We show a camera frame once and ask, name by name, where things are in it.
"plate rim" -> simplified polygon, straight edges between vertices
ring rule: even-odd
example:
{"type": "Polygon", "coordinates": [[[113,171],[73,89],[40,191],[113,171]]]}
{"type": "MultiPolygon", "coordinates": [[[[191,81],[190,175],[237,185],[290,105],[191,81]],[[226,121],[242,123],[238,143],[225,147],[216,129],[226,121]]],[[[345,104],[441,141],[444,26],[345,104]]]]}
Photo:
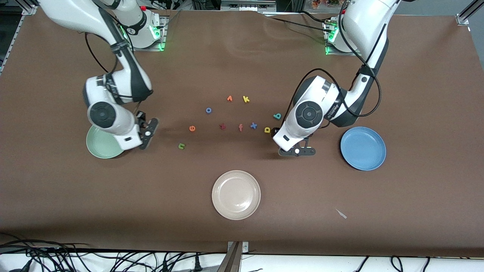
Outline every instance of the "plate rim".
{"type": "Polygon", "coordinates": [[[93,155],[94,157],[99,158],[99,159],[112,159],[114,157],[117,157],[117,156],[121,155],[124,152],[124,150],[120,147],[120,151],[121,152],[119,154],[117,154],[117,155],[112,156],[112,157],[111,156],[101,157],[101,156],[98,156],[97,154],[94,154],[93,151],[91,150],[92,147],[90,148],[90,145],[88,144],[88,139],[89,139],[90,136],[91,137],[94,137],[94,135],[96,133],[98,133],[99,131],[104,132],[101,129],[99,129],[98,127],[92,125],[89,128],[88,133],[86,134],[86,147],[87,147],[89,153],[91,153],[91,155],[93,155]]]}
{"type": "Polygon", "coordinates": [[[243,171],[243,170],[231,170],[231,171],[227,171],[225,173],[223,173],[222,175],[220,175],[217,180],[215,181],[215,183],[213,184],[213,187],[212,187],[212,205],[213,207],[215,208],[215,210],[218,212],[219,215],[221,215],[222,217],[226,218],[226,219],[229,219],[229,220],[235,220],[235,221],[238,221],[238,220],[243,220],[243,219],[246,219],[248,218],[249,216],[251,216],[252,214],[254,214],[256,211],[257,211],[257,208],[259,207],[259,204],[260,204],[260,199],[261,199],[261,191],[260,191],[260,185],[259,185],[259,182],[257,182],[256,178],[254,178],[254,176],[252,176],[250,173],[246,172],[246,171],[243,171]],[[253,211],[251,211],[249,214],[247,214],[246,216],[242,217],[242,218],[230,218],[230,217],[227,217],[226,215],[223,215],[219,209],[217,209],[217,206],[215,204],[215,199],[218,197],[216,197],[216,191],[217,191],[217,188],[218,186],[216,186],[219,182],[223,182],[222,180],[222,177],[224,175],[228,175],[229,173],[231,172],[238,172],[238,173],[244,173],[246,175],[248,175],[252,181],[254,182],[255,186],[256,186],[256,199],[257,199],[257,203],[253,202],[254,204],[254,209],[253,211]]]}
{"type": "Polygon", "coordinates": [[[357,127],[352,127],[348,130],[346,130],[346,132],[343,134],[343,136],[341,137],[341,141],[340,141],[340,151],[341,151],[341,155],[343,156],[343,159],[353,168],[357,169],[357,170],[360,170],[360,171],[372,171],[372,170],[375,170],[377,169],[378,167],[380,167],[384,162],[385,162],[385,159],[387,157],[387,146],[385,145],[385,141],[383,140],[383,138],[380,136],[380,134],[378,134],[378,132],[376,132],[375,130],[369,128],[369,127],[364,127],[364,126],[357,126],[357,127]],[[374,134],[376,134],[378,136],[378,139],[376,139],[376,141],[380,141],[382,144],[383,144],[383,153],[382,153],[382,157],[383,159],[381,160],[381,162],[373,167],[373,168],[368,168],[368,169],[363,169],[363,168],[360,168],[360,167],[356,167],[353,163],[351,163],[350,161],[348,161],[348,159],[345,157],[345,153],[343,152],[343,140],[348,138],[350,136],[350,134],[354,133],[355,130],[357,131],[370,131],[370,132],[373,132],[374,134]]]}

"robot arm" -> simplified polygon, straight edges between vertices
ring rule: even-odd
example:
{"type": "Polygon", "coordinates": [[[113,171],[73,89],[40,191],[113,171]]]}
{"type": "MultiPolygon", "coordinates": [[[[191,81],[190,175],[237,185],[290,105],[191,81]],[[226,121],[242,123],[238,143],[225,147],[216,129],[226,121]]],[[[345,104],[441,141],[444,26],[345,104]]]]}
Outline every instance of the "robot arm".
{"type": "Polygon", "coordinates": [[[83,95],[88,119],[94,126],[113,134],[123,150],[141,145],[135,117],[121,105],[144,101],[152,94],[151,82],[116,22],[91,0],[42,0],[40,6],[55,23],[96,34],[110,44],[124,69],[87,79],[83,95]]]}
{"type": "Polygon", "coordinates": [[[107,9],[113,10],[116,18],[130,36],[133,47],[147,48],[160,39],[160,15],[141,10],[136,0],[100,0],[107,9]]]}
{"type": "MultiPolygon", "coordinates": [[[[314,133],[327,119],[338,127],[355,123],[361,113],[366,96],[373,84],[388,48],[387,28],[390,18],[400,0],[353,0],[342,16],[340,31],[348,43],[358,48],[368,67],[359,69],[354,86],[349,90],[338,87],[322,77],[306,79],[294,96],[293,109],[280,130],[273,137],[284,151],[314,133]],[[346,102],[350,113],[343,104],[346,102]]],[[[333,45],[341,51],[349,51],[341,35],[336,34],[333,45]]]]}

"beige plate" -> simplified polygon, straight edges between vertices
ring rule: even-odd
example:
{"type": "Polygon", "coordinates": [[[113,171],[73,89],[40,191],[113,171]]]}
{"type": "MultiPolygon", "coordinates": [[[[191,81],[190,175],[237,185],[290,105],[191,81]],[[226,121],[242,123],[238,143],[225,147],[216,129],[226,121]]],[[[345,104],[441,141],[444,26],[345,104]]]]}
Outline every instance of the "beige plate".
{"type": "Polygon", "coordinates": [[[221,216],[231,220],[245,219],[259,206],[259,184],[247,172],[229,171],[213,185],[212,202],[221,216]]]}

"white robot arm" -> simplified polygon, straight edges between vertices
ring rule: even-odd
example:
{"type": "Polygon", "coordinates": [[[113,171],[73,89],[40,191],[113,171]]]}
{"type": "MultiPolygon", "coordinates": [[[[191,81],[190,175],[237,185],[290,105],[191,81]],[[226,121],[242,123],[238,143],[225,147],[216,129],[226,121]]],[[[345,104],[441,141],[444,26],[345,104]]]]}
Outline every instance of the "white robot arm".
{"type": "MultiPolygon", "coordinates": [[[[289,151],[309,137],[323,119],[338,127],[355,123],[387,52],[388,22],[399,3],[400,0],[352,0],[349,3],[344,15],[338,18],[338,30],[343,32],[352,48],[359,49],[368,66],[361,66],[349,91],[339,90],[320,76],[306,79],[294,96],[293,109],[273,137],[281,149],[289,151]]],[[[335,34],[333,45],[340,51],[350,51],[341,33],[335,34]]]]}
{"type": "Polygon", "coordinates": [[[144,101],[153,91],[116,22],[91,0],[42,0],[40,6],[55,23],[96,34],[110,44],[124,69],[87,79],[83,95],[88,119],[113,134],[123,150],[140,146],[140,127],[134,115],[121,105],[144,101]]]}

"small paper scrap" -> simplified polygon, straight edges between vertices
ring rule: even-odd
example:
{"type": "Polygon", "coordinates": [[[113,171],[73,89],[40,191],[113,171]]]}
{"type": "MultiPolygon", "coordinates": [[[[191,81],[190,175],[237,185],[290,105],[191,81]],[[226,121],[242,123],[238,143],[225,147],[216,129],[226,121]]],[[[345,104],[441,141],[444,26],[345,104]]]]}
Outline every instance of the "small paper scrap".
{"type": "Polygon", "coordinates": [[[347,217],[346,215],[344,215],[342,212],[338,211],[338,209],[335,209],[335,210],[336,210],[336,211],[339,213],[339,215],[340,215],[341,217],[343,217],[343,218],[345,218],[345,219],[347,219],[347,218],[348,218],[348,217],[347,217]]]}

